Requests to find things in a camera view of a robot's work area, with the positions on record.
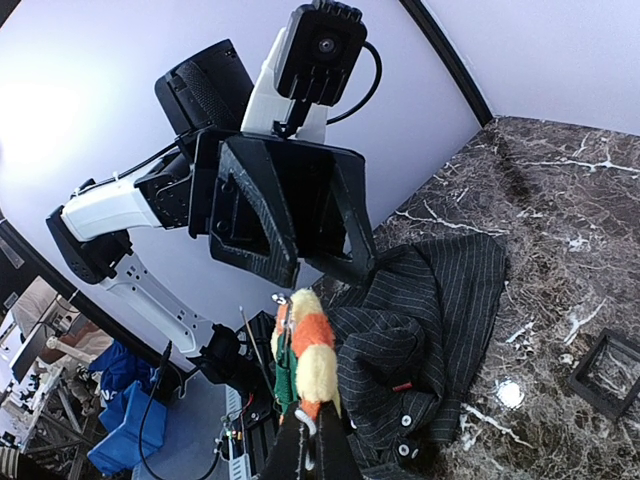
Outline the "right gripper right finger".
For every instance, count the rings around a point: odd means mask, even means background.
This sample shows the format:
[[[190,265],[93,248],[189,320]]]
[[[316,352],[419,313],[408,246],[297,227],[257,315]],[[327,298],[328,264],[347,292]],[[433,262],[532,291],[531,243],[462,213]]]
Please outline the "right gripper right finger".
[[[360,468],[333,402],[324,403],[317,417],[315,435],[316,479],[362,479]]]

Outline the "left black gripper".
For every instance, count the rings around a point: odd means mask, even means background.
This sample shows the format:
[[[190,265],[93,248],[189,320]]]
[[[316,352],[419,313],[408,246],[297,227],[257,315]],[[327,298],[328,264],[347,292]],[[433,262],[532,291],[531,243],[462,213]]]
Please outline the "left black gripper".
[[[193,160],[188,232],[208,236],[213,259],[282,288],[297,280],[298,255],[341,282],[369,280],[376,247],[362,155],[206,129]]]

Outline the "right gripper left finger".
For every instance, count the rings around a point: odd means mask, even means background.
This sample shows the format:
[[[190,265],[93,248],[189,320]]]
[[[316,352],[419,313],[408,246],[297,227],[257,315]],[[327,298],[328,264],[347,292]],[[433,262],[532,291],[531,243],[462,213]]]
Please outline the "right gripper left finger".
[[[259,479],[306,479],[309,473],[309,440],[312,437],[312,418],[302,409],[299,402],[292,404],[284,415]]]

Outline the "flower brooch green orange yellow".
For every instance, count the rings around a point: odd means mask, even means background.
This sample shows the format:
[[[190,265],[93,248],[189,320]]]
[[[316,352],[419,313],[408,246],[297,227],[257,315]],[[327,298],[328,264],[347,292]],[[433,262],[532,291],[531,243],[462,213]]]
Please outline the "flower brooch green orange yellow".
[[[294,416],[314,434],[324,405],[341,410],[335,335],[313,290],[302,288],[274,300],[278,311],[270,344],[275,401],[282,414],[293,408]]]

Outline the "black pinstriped shirt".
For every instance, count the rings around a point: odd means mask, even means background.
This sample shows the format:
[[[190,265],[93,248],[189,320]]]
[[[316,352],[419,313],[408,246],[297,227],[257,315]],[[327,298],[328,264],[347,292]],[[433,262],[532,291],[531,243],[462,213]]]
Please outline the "black pinstriped shirt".
[[[485,234],[384,252],[370,281],[328,307],[339,392],[364,477],[408,479],[420,445],[448,444],[481,366],[507,253]]]

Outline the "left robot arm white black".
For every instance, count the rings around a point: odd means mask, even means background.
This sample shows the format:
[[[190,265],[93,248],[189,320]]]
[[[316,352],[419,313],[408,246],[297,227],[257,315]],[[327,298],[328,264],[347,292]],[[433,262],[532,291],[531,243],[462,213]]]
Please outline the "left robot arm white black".
[[[230,40],[161,76],[156,96],[175,141],[119,178],[87,181],[46,221],[69,268],[134,309],[214,384],[252,392],[259,367],[235,332],[203,317],[159,282],[135,254],[134,228],[184,228],[207,236],[213,259],[284,288],[301,262],[347,284],[366,282],[375,246],[362,155],[302,138],[312,105],[289,100],[285,120],[245,132],[258,91]]]

